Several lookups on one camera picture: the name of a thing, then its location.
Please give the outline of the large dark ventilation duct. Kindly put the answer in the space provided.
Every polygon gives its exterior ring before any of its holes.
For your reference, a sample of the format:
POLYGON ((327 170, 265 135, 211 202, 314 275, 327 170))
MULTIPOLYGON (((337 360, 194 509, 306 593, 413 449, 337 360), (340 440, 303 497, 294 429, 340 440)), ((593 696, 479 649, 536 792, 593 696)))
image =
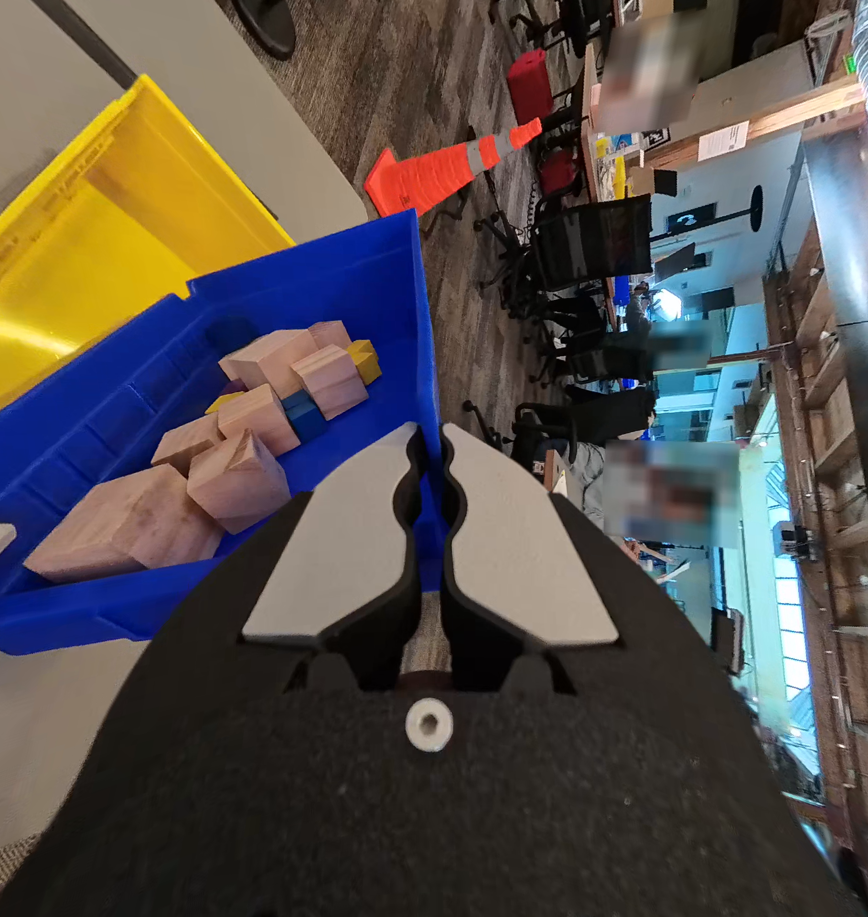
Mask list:
POLYGON ((803 147, 868 497, 867 114, 808 129, 803 147))

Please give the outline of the yellow plastic box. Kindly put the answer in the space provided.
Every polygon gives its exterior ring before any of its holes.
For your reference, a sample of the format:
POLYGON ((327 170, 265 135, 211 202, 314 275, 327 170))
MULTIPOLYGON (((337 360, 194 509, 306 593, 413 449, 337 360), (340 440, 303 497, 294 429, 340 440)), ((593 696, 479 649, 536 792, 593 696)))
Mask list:
POLYGON ((0 411, 188 281, 293 245, 138 76, 0 213, 0 411))

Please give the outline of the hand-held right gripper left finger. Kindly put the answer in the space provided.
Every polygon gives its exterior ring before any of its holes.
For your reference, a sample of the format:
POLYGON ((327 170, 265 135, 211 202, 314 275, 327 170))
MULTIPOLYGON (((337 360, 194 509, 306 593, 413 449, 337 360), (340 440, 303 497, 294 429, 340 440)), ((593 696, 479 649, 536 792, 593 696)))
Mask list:
POLYGON ((404 423, 319 483, 242 640, 339 654, 362 689, 393 687, 420 620, 414 524, 427 466, 422 429, 404 423))

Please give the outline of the red bag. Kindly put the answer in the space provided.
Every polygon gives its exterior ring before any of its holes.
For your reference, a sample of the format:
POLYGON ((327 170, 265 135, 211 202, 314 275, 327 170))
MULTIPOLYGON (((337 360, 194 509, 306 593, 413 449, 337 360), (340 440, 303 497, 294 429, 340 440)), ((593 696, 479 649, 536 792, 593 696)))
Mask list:
POLYGON ((554 97, 547 72, 547 54, 534 49, 520 55, 511 65, 506 82, 517 123, 544 120, 554 110, 554 97))
POLYGON ((555 149, 538 167, 543 197, 580 194, 582 176, 579 157, 571 148, 555 149))

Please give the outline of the orange traffic cone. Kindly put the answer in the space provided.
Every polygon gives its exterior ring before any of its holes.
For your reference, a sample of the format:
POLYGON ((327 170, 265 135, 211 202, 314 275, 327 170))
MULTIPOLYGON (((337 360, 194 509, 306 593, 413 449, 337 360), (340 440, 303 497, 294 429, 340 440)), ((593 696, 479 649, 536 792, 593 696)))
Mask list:
POLYGON ((376 160, 364 191, 382 217, 415 210, 423 215, 476 177, 524 148, 543 131, 539 118, 495 135, 398 161, 390 149, 376 160))

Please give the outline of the black office chair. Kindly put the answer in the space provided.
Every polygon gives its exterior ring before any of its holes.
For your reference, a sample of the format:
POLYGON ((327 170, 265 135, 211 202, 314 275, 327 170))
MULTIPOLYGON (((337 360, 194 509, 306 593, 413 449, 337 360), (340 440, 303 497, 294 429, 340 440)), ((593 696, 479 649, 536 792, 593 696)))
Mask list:
POLYGON ((478 290, 496 287, 512 317, 535 312, 550 293, 578 290, 619 276, 651 272, 652 196, 539 209, 522 240, 502 209, 475 220, 501 246, 499 269, 478 290))
POLYGON ((520 403, 514 410, 512 436, 505 437, 485 421, 474 402, 462 404, 463 412, 474 415, 487 444, 503 452, 510 446, 510 458, 531 471, 554 451, 568 464, 588 447, 600 448, 612 440, 641 438, 655 417, 657 393, 646 386, 610 394, 576 386, 563 405, 520 403))

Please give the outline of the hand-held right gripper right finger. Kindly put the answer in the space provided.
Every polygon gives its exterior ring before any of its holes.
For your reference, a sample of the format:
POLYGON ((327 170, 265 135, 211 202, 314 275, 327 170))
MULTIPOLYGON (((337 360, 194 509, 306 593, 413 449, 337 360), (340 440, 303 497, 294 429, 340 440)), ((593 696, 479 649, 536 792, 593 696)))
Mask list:
POLYGON ((614 645, 619 631, 553 496, 460 427, 440 428, 446 535, 440 617, 458 692, 498 692, 520 659, 554 686, 567 650, 614 645))

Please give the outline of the pile of mixed wooden cubes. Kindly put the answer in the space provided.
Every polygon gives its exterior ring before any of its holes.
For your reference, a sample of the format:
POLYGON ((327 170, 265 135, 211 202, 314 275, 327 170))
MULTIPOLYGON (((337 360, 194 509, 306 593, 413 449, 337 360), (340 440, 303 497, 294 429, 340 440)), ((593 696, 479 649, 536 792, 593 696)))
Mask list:
POLYGON ((342 321, 279 329, 223 355, 228 384, 167 430, 150 465, 90 489, 27 555, 27 572, 73 583, 213 557, 291 499, 279 458, 369 398, 382 371, 342 321))

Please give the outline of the black tripod stand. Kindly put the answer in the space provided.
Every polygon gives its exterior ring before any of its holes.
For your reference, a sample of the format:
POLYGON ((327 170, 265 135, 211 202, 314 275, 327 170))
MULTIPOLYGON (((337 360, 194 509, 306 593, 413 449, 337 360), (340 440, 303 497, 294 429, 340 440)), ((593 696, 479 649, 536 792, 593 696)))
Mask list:
POLYGON ((236 14, 248 34, 277 61, 291 59, 296 30, 287 1, 233 1, 236 14))

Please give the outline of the blue plastic box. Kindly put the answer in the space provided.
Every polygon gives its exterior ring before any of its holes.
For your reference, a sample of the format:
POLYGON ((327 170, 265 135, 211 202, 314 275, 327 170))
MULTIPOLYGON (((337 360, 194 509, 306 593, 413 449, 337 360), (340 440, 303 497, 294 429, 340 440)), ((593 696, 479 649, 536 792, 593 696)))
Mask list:
POLYGON ((213 558, 56 585, 27 555, 98 483, 147 469, 162 435, 195 419, 227 382, 218 361, 283 327, 341 320, 371 340, 382 378, 368 402, 280 458, 294 494, 407 421, 428 449, 414 525, 421 586, 439 588, 446 526, 435 341, 415 212, 361 224, 188 282, 0 412, 0 652, 27 656, 149 640, 224 557, 257 532, 226 535, 213 558))

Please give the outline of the wooden table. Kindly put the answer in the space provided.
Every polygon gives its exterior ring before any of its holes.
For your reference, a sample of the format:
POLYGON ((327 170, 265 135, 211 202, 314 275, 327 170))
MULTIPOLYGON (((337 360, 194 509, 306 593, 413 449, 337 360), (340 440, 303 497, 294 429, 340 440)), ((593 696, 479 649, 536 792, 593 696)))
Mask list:
POLYGON ((601 85, 592 43, 584 52, 581 85, 579 147, 589 201, 620 201, 626 193, 623 157, 614 154, 611 141, 597 127, 601 85))

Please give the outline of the black round-top pole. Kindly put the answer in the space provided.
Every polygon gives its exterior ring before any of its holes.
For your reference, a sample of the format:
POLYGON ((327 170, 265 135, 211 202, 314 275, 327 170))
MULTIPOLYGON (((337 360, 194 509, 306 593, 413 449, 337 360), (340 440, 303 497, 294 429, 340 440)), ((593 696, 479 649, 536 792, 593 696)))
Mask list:
POLYGON ((753 233, 761 229, 763 215, 763 189, 761 185, 756 185, 750 195, 749 206, 743 210, 724 213, 718 216, 715 212, 714 204, 706 204, 703 207, 697 207, 690 211, 677 213, 667 218, 667 230, 658 235, 652 235, 649 241, 652 245, 662 242, 669 242, 681 235, 686 235, 701 229, 709 228, 717 224, 723 224, 735 219, 749 219, 749 227, 753 233))

